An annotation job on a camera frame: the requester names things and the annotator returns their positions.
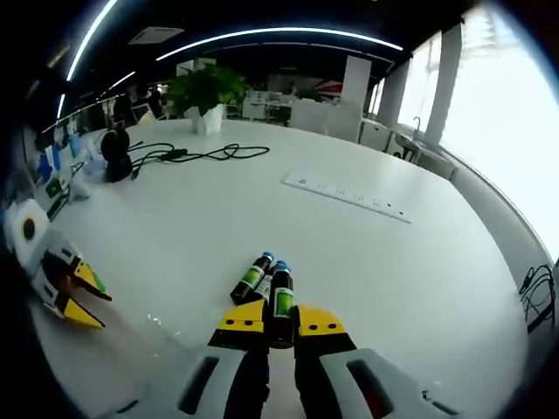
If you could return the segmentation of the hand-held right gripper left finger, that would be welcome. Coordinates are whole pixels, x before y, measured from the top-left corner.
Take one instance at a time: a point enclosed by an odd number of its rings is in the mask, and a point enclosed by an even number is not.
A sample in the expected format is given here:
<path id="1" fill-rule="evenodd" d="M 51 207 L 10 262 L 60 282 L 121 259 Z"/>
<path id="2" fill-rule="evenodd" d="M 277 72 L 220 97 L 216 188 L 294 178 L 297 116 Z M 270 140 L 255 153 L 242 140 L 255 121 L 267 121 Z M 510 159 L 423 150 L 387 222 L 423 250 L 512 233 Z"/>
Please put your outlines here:
<path id="1" fill-rule="evenodd" d="M 209 342 L 171 358 L 110 418 L 260 418 L 268 399 L 267 301 L 236 306 Z"/>

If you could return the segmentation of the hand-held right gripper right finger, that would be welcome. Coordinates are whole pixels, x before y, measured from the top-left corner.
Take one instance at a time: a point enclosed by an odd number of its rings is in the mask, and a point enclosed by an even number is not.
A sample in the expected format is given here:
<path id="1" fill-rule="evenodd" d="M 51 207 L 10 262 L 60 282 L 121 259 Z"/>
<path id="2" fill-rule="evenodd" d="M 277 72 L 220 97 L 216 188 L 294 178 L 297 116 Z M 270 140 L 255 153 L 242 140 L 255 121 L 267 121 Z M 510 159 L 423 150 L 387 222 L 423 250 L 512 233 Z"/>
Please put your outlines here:
<path id="1" fill-rule="evenodd" d="M 296 306 L 295 384 L 307 418 L 460 418 L 371 348 L 358 348 L 332 313 Z"/>

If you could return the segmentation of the person's right hand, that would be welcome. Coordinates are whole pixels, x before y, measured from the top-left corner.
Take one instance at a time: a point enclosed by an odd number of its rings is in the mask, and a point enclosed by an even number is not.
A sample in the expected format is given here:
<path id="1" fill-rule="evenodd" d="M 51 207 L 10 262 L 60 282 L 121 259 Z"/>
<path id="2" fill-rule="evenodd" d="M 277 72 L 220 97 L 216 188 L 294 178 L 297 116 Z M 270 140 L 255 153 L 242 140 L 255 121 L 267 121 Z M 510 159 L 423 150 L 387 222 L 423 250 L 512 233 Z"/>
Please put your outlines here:
<path id="1" fill-rule="evenodd" d="M 268 360 L 270 394 L 261 417 L 268 419 L 305 418 L 300 395 L 295 385 L 293 349 L 271 349 Z"/>

